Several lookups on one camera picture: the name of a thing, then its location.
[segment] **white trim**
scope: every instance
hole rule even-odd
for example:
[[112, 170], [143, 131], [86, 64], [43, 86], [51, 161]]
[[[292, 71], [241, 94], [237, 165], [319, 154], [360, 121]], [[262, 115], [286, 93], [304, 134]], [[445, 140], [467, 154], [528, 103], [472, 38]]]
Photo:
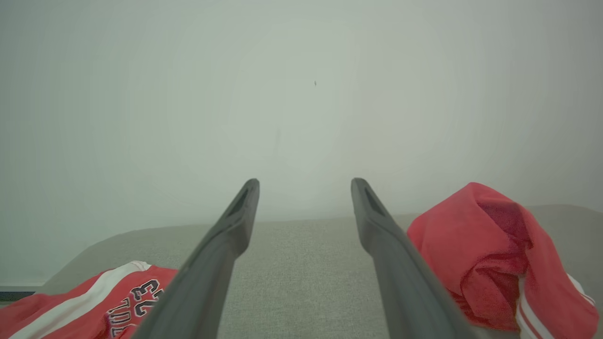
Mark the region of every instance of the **white trim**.
[[143, 261], [132, 261], [128, 264], [106, 271], [96, 280], [90, 289], [81, 296], [65, 300], [42, 314], [26, 327], [13, 334], [10, 339], [39, 339], [75, 319], [86, 314], [101, 303], [115, 285], [128, 274], [146, 271], [151, 265]]
[[582, 295], [583, 298], [586, 299], [586, 301], [589, 302], [589, 304], [591, 305], [595, 305], [595, 300], [589, 296], [586, 295], [586, 293], [584, 293], [584, 289], [582, 288], [582, 285], [580, 285], [580, 283], [574, 279], [571, 275], [567, 275], [567, 277], [569, 278], [569, 280], [572, 282], [573, 286], [576, 288], [576, 290], [578, 290], [578, 292], [580, 292], [580, 294]]
[[517, 320], [517, 324], [519, 325], [519, 337], [521, 339], [538, 339], [536, 335], [529, 328], [526, 321], [523, 319], [522, 313], [519, 310], [519, 303], [517, 303], [517, 310], [515, 312], [515, 320]]
[[534, 314], [532, 308], [528, 304], [528, 299], [526, 299], [525, 292], [522, 291], [520, 297], [521, 308], [523, 313], [526, 316], [526, 321], [532, 324], [532, 327], [538, 332], [538, 334], [542, 337], [542, 339], [555, 339], [553, 335], [549, 332], [549, 330], [540, 322], [540, 319]]

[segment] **gray couch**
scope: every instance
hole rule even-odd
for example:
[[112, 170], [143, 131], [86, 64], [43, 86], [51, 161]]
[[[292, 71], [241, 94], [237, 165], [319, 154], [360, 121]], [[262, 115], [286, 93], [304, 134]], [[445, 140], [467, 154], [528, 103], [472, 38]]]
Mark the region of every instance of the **gray couch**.
[[[568, 205], [529, 208], [569, 274], [601, 313], [603, 214]], [[418, 214], [394, 217], [407, 229]], [[39, 293], [64, 293], [132, 260], [179, 268], [211, 225], [128, 232], [90, 246]], [[476, 329], [482, 338], [515, 333]], [[388, 338], [373, 262], [353, 218], [256, 223], [236, 261], [219, 338]], [[601, 322], [596, 338], [603, 338]]]

